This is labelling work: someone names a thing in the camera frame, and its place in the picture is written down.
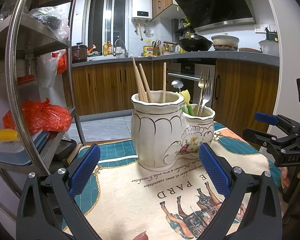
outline lower cabinet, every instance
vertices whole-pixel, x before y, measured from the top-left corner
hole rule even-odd
[[[268,125],[254,120],[255,112],[273,114],[279,68],[244,61],[217,60],[212,109],[215,121],[242,136],[246,128],[266,132]]]
[[[163,63],[154,61],[136,62],[142,64],[152,90],[163,88]],[[79,115],[99,114],[133,109],[131,96],[138,93],[132,62],[105,63],[75,67],[72,69],[74,95]],[[67,106],[71,105],[67,75],[63,74]]]

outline countertop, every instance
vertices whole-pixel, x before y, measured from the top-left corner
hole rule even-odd
[[[233,59],[242,60],[255,63],[267,64],[275,67],[279,67],[280,58],[278,56],[254,53],[254,52],[243,52],[243,51],[199,51],[199,52],[187,52],[179,53],[173,55],[163,55],[158,57],[136,57],[136,61],[155,61],[155,60],[169,60],[169,59],[179,59],[188,58],[189,60],[200,59],[200,58],[210,58],[210,59]],[[104,63],[115,63],[115,62],[126,62],[132,61],[132,58],[113,58],[113,59],[100,59],[94,61],[87,61],[81,63],[72,64],[72,67],[80,67],[87,65],[96,65]]]

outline water heater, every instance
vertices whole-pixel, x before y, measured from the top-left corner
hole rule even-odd
[[[132,20],[152,20],[152,0],[132,0]]]

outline silver fork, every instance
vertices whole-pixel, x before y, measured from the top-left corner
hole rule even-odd
[[[195,114],[196,116],[199,116],[200,108],[201,108],[201,105],[202,105],[202,102],[203,102],[204,90],[207,89],[207,76],[208,76],[207,68],[202,67],[201,75],[200,75],[200,79],[199,79],[199,84],[198,84],[198,87],[201,88],[201,92],[200,92],[200,96],[199,96],[197,112]]]
[[[202,106],[200,107],[200,113],[199,116],[202,116],[202,111],[205,107],[205,105],[211,100],[212,97],[212,90],[213,90],[213,78],[210,76],[210,71],[209,71],[209,78],[208,78],[208,84],[207,88],[204,91],[203,94],[203,100],[202,100]]]

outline red plastic bag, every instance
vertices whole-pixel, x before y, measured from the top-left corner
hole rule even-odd
[[[62,74],[67,70],[67,53],[65,52],[58,61],[57,74]]]
[[[25,101],[21,107],[30,134],[35,134],[41,129],[66,132],[71,125],[72,117],[68,110],[61,106],[51,105],[48,98],[43,103],[40,100],[35,102]],[[16,128],[10,111],[6,113],[2,120],[4,128]]]

